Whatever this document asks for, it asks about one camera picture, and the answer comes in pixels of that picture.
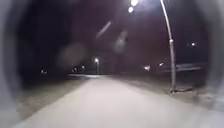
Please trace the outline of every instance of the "dark sky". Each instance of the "dark sky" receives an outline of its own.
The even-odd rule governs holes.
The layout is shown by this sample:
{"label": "dark sky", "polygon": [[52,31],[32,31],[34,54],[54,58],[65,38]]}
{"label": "dark sky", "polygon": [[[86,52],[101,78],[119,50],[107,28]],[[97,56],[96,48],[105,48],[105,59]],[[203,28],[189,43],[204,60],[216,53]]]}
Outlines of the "dark sky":
{"label": "dark sky", "polygon": [[[205,62],[206,25],[193,0],[165,0],[175,40],[177,63]],[[159,0],[145,0],[128,13],[128,0],[36,0],[24,14],[19,35],[19,61],[29,69],[52,68],[61,49],[81,42],[88,57],[99,56],[105,70],[134,69],[142,65],[169,65],[169,45]],[[111,22],[99,37],[97,33]],[[127,32],[124,49],[115,43]]]}

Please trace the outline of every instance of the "sidewalk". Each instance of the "sidewalk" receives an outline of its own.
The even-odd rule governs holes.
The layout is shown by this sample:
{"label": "sidewalk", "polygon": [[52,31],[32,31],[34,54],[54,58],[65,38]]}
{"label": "sidewalk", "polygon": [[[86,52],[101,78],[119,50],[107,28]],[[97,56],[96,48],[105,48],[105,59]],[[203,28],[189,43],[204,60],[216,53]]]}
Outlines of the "sidewalk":
{"label": "sidewalk", "polygon": [[224,115],[115,79],[89,80],[14,128],[223,128]]}

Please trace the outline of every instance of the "pole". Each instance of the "pole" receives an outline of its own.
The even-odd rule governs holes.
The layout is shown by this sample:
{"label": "pole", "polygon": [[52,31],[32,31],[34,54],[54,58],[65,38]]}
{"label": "pole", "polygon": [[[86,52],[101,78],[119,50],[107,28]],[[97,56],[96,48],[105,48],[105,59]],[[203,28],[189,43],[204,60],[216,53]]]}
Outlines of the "pole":
{"label": "pole", "polygon": [[97,63],[97,74],[100,74],[99,62]]}
{"label": "pole", "polygon": [[171,87],[170,92],[174,93],[176,91],[176,64],[175,64],[176,62],[175,62],[175,52],[174,52],[174,45],[173,45],[174,40],[172,37],[170,21],[169,21],[168,15],[167,15],[164,1],[160,0],[160,3],[162,6],[162,9],[163,9],[163,14],[164,14],[164,17],[166,20],[166,26],[167,26],[167,31],[168,31],[168,35],[169,35],[170,59],[171,59],[171,80],[172,80],[171,81],[172,87]]}

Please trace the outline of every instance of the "light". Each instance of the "light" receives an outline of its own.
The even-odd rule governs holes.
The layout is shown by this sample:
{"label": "light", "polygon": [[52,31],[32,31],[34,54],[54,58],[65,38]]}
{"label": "light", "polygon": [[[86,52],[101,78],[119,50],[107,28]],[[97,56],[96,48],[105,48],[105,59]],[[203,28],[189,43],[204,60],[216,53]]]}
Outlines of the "light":
{"label": "light", "polygon": [[98,58],[95,58],[95,63],[99,63],[99,59]]}
{"label": "light", "polygon": [[163,64],[164,64],[164,63],[159,63],[159,66],[161,67],[161,66],[163,66]]}
{"label": "light", "polygon": [[196,46],[196,44],[195,44],[195,43],[191,43],[191,46],[193,46],[193,47],[194,47],[194,46]]}
{"label": "light", "polygon": [[45,72],[43,69],[40,72],[41,74],[47,74],[47,72]]}
{"label": "light", "polygon": [[134,8],[133,8],[133,7],[129,7],[129,8],[128,8],[128,12],[129,12],[129,13],[132,13],[133,11],[134,11]]}
{"label": "light", "polygon": [[146,71],[149,71],[151,67],[150,67],[150,66],[144,66],[143,68],[144,68]]}
{"label": "light", "polygon": [[138,4],[138,0],[131,0],[131,5],[132,6],[136,6]]}

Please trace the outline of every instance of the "street lamp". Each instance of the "street lamp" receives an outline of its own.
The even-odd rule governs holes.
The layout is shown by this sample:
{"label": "street lamp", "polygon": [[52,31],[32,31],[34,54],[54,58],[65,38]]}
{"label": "street lamp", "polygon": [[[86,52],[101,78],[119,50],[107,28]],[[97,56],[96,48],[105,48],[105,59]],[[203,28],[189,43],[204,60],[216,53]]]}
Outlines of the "street lamp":
{"label": "street lamp", "polygon": [[100,63],[100,62],[99,62],[99,59],[98,59],[98,58],[95,58],[95,59],[94,59],[94,62],[96,63],[96,66],[97,66],[97,67],[96,67],[96,68],[97,68],[97,74],[99,75],[99,74],[100,74],[100,69],[99,69],[99,63]]}
{"label": "street lamp", "polygon": [[138,4],[138,0],[131,0],[131,5],[135,7]]}
{"label": "street lamp", "polygon": [[171,32],[171,27],[170,27],[170,21],[169,17],[167,15],[166,7],[164,4],[163,0],[160,0],[162,9],[163,9],[163,14],[166,20],[166,26],[167,26],[167,32],[169,35],[169,47],[170,47],[170,59],[171,59],[171,79],[172,79],[172,88],[170,90],[171,93],[174,93],[176,91],[176,62],[175,62],[175,52],[174,52],[174,45],[173,45],[173,36]]}
{"label": "street lamp", "polygon": [[147,71],[147,72],[149,72],[149,70],[150,70],[150,66],[144,66],[144,69]]}
{"label": "street lamp", "polygon": [[128,12],[129,12],[129,13],[132,13],[133,11],[134,11],[134,8],[133,8],[133,7],[129,7],[129,8],[128,8]]}

